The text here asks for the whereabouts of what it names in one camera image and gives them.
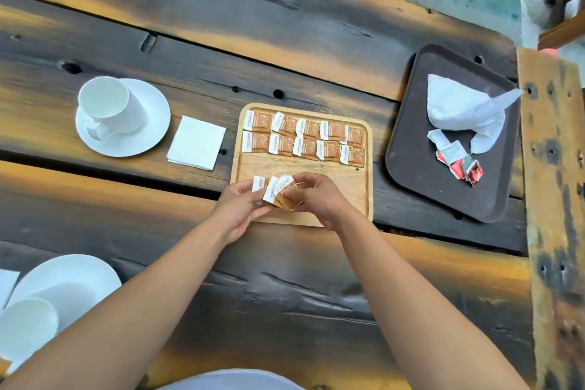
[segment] person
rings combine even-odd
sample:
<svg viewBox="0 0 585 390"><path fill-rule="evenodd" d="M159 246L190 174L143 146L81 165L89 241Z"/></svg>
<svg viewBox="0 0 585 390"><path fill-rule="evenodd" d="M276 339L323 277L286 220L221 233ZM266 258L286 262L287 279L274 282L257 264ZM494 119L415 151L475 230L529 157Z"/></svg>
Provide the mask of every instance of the person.
<svg viewBox="0 0 585 390"><path fill-rule="evenodd" d="M528 389L487 336L394 251L332 180L293 177L300 185L287 196L300 203L296 211L313 213L341 239L413 390ZM251 180L228 186L204 222L35 353L1 390L135 389L222 249L271 210L257 204L264 191L251 188ZM190 389L187 381L181 389ZM284 388L273 382L262 388Z"/></svg>

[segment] white plate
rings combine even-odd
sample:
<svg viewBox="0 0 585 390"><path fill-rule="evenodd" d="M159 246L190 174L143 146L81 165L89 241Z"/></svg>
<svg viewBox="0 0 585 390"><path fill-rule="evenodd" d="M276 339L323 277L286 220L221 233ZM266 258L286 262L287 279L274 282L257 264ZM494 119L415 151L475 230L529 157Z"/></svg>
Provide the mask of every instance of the white plate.
<svg viewBox="0 0 585 390"><path fill-rule="evenodd" d="M150 150L165 136L171 123L171 108L164 94L143 80L120 79L140 101L148 120L142 127L128 134L111 134L104 141L93 139L87 132L87 115L77 108L75 124L81 140L92 150L105 156L121 158Z"/></svg>
<svg viewBox="0 0 585 390"><path fill-rule="evenodd" d="M113 268L101 259L68 254L32 269L16 285L7 306L31 297L46 299L59 312L62 331L121 284Z"/></svg>

